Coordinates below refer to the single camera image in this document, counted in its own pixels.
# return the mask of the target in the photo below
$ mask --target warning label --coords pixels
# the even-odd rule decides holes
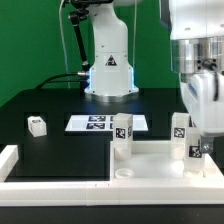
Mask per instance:
[[[114,60],[114,57],[111,55],[110,58],[108,59],[106,66],[117,66],[116,61]]]

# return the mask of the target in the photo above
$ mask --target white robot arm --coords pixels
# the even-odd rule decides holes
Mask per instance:
[[[121,102],[136,95],[134,71],[128,63],[128,29],[114,12],[114,6],[128,6],[141,0],[71,0],[77,10],[70,20],[78,33],[77,25],[89,15],[93,25],[95,62],[89,69],[87,98],[102,102]],[[87,64],[83,52],[83,64]]]
[[[169,9],[172,70],[201,142],[212,142],[224,135],[224,1],[169,0]]]

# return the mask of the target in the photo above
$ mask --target black cable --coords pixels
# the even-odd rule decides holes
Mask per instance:
[[[219,77],[218,77],[218,72],[217,72],[217,65],[207,59],[203,61],[202,65],[205,69],[214,72],[215,94],[214,94],[213,101],[217,101],[219,98]]]
[[[49,81],[49,82],[46,82],[46,83],[44,83],[44,85],[46,85],[46,84],[50,84],[50,83],[70,83],[70,82],[78,82],[78,83],[80,83],[80,82],[86,82],[86,80],[61,80],[61,81]]]
[[[215,73],[215,95],[214,95],[214,101],[217,101],[219,98],[219,77],[217,72],[217,67],[213,66],[213,71]]]
[[[47,82],[51,81],[51,80],[54,80],[54,79],[58,79],[58,78],[63,78],[63,77],[71,77],[71,76],[78,76],[78,73],[75,72],[75,73],[69,73],[69,74],[61,74],[61,75],[55,75],[55,76],[52,76],[48,79],[46,79],[45,81],[43,81],[41,84],[39,84],[38,86],[36,86],[35,89],[41,89]]]

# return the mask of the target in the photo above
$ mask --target small white cube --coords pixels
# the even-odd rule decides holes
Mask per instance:
[[[132,141],[133,115],[117,114],[113,119],[113,143],[117,160],[131,158]]]
[[[28,128],[33,137],[47,135],[46,123],[41,117],[31,116],[28,118]]]

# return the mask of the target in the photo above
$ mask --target black table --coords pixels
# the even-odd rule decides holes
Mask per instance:
[[[100,103],[79,90],[25,90],[0,108],[0,148],[19,145],[19,161],[7,178],[15,181],[83,181],[109,179],[112,132],[67,133],[71,115],[144,114],[148,132],[134,140],[170,139],[173,112],[186,112],[178,89],[143,89],[125,103]],[[47,136],[34,138],[27,118],[40,115]],[[223,138],[215,140],[212,155],[223,168]],[[2,223],[221,223],[223,205],[13,207],[0,208]]]

